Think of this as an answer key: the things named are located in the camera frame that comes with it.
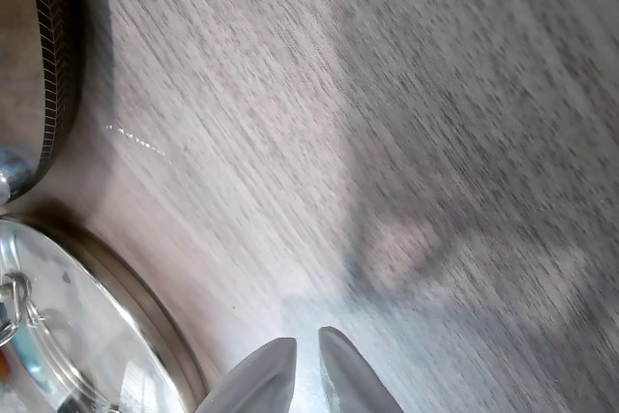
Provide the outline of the grey taped gripper right finger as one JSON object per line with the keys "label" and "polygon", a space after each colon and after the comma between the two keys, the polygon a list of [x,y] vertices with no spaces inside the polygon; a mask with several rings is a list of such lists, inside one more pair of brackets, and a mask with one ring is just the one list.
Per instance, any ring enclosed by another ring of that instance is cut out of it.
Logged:
{"label": "grey taped gripper right finger", "polygon": [[340,330],[318,331],[321,382],[330,412],[403,410],[357,347]]}

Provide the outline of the grey taped gripper left finger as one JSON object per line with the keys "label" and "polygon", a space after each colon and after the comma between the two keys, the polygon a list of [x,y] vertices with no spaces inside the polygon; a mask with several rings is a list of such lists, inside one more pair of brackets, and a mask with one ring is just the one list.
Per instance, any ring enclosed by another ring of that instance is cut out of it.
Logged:
{"label": "grey taped gripper left finger", "polygon": [[297,341],[273,339],[231,370],[195,411],[286,413],[294,394],[296,362]]}

